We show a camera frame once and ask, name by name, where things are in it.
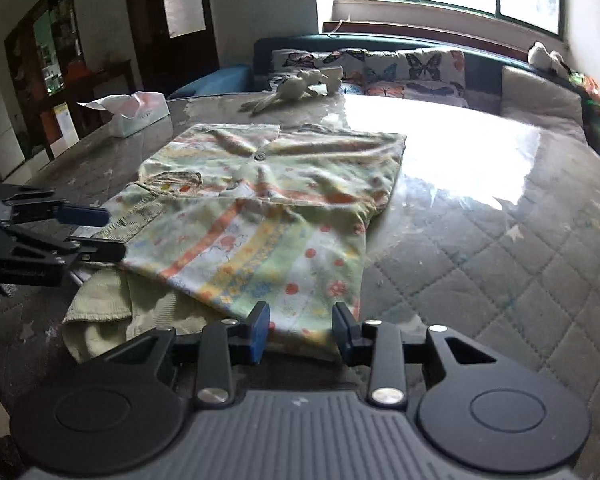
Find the colourful patterned child's jacket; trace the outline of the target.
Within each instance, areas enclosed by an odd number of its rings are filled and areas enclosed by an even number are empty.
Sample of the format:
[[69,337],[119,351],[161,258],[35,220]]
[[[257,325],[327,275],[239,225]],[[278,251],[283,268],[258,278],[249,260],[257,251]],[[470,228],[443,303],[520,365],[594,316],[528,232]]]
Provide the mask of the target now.
[[360,310],[366,231],[404,148],[399,133],[314,125],[189,128],[108,200],[104,228],[83,230],[126,254],[82,266],[67,349],[84,362],[153,328],[194,334],[264,301],[272,350],[335,359],[332,306]]

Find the white pink tissue pack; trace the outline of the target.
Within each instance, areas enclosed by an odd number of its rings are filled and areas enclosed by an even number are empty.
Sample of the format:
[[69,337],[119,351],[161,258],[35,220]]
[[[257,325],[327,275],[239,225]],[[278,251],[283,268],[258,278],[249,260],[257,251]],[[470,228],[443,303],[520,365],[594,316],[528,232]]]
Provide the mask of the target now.
[[109,132],[125,139],[170,115],[166,98],[160,92],[137,91],[133,94],[110,94],[91,102],[79,102],[88,110],[112,115]]

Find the grey quilted star table cover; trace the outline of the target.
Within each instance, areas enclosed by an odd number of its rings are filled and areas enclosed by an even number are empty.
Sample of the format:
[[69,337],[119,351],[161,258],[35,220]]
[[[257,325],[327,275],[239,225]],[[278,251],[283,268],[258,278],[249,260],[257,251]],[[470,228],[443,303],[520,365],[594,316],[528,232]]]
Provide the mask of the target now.
[[[100,205],[193,124],[248,122],[246,97],[172,101],[170,117],[126,140],[101,128],[32,183]],[[447,325],[559,379],[592,414],[578,474],[600,479],[600,156],[553,131],[393,99],[342,96],[253,120],[407,135],[391,202],[368,232],[362,315],[419,332]],[[75,287],[0,298],[4,408],[72,364],[60,322]]]

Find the dark wooden door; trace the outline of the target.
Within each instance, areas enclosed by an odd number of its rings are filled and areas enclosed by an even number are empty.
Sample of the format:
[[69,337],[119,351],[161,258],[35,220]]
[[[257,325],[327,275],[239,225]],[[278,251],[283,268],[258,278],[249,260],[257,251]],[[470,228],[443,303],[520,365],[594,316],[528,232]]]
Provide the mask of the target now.
[[210,0],[126,0],[140,78],[166,96],[219,68]]

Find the white plush bunny toy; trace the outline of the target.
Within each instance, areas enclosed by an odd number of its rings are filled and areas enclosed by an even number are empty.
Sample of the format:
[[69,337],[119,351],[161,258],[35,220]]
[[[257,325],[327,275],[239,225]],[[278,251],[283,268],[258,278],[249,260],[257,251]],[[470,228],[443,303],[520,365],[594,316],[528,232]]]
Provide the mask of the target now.
[[264,112],[276,103],[295,103],[306,96],[321,98],[334,96],[341,88],[343,68],[341,66],[327,67],[319,70],[299,70],[296,74],[287,75],[273,92],[260,98],[245,102],[240,106],[241,112],[249,112],[251,116]]

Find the butterfly patterned cushion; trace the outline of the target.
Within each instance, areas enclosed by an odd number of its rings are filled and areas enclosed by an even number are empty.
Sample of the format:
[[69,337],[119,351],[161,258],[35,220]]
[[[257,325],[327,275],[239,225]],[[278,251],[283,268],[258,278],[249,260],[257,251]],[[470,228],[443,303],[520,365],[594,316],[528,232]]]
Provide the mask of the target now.
[[299,70],[341,66],[340,91],[466,107],[465,55],[460,50],[423,48],[332,52],[280,49],[272,53],[268,86],[275,89]]

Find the grey pillow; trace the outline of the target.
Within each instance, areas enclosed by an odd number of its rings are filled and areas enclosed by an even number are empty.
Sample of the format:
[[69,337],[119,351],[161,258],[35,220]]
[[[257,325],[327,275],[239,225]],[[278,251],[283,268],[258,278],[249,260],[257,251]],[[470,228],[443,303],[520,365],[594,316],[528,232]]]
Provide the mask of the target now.
[[580,96],[519,68],[502,69],[501,116],[586,143]]

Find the white black plush toy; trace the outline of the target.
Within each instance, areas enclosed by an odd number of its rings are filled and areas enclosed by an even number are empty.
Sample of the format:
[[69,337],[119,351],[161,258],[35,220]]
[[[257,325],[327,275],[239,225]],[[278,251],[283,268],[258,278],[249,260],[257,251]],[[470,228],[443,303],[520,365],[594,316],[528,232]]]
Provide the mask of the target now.
[[536,70],[568,79],[571,70],[562,55],[557,51],[547,51],[542,42],[535,41],[528,51],[528,64]]

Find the orange green plush toy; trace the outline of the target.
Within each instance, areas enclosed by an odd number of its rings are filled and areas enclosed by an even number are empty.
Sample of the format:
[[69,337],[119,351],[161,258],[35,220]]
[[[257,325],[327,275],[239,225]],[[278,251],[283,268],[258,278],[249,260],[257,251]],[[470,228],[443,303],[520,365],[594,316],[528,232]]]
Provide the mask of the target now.
[[594,78],[573,70],[569,80],[572,84],[581,88],[591,100],[600,103],[600,86]]

